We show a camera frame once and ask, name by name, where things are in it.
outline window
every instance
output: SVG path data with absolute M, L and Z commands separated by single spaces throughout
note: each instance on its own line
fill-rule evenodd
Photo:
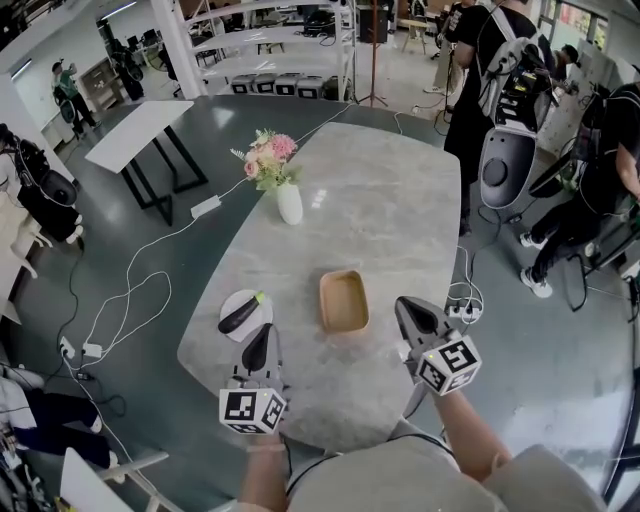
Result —
M 587 38 L 590 23 L 590 13 L 572 5 L 562 4 L 551 41 L 552 48 L 559 49 L 565 44 L 578 48 L 580 41 Z
M 556 14 L 556 0 L 547 0 L 545 2 L 544 11 L 542 15 L 545 18 L 553 19 Z
M 539 28 L 540 28 L 540 33 L 544 34 L 544 36 L 548 40 L 551 40 L 551 27 L 553 26 L 553 24 L 549 23 L 546 20 L 540 20 L 540 23 L 538 25 L 539 25 Z
M 607 26 L 607 20 L 598 18 L 593 44 L 595 44 L 599 50 L 604 50 L 604 43 L 607 39 Z

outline marble table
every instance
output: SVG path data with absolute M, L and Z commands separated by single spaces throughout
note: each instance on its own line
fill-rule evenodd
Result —
M 217 330 L 220 307 L 239 289 L 264 290 L 291 386 L 282 431 L 327 450 L 372 446 L 388 438 L 413 389 L 395 299 L 446 301 L 459 163 L 423 142 L 335 123 L 313 135 L 294 163 L 303 166 L 302 223 L 285 224 L 274 197 L 258 201 L 202 294 L 178 359 L 218 394 L 236 348 Z M 321 327 L 318 283 L 340 269 L 356 269 L 364 280 L 371 321 L 359 337 L 327 336 Z

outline wooden tray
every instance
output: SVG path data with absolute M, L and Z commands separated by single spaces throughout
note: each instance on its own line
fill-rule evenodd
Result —
M 320 279 L 320 310 L 325 331 L 358 334 L 369 324 L 362 277 L 355 270 L 330 272 Z

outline eggplant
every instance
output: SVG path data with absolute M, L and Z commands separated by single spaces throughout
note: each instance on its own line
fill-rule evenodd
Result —
M 246 303 L 230 313 L 228 316 L 220 320 L 218 330 L 222 334 L 229 334 L 240 327 L 247 318 L 253 313 L 260 303 L 264 300 L 264 293 L 258 292 L 251 297 Z

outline tripod stand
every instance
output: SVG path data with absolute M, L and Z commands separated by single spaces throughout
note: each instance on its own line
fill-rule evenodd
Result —
M 385 107 L 389 105 L 382 100 L 379 96 L 376 96 L 376 56 L 378 54 L 378 0 L 373 0 L 373 60 L 371 63 L 371 92 L 362 99 L 356 100 L 356 103 L 360 105 L 363 101 L 369 100 L 369 106 L 373 107 L 375 100 L 382 103 Z

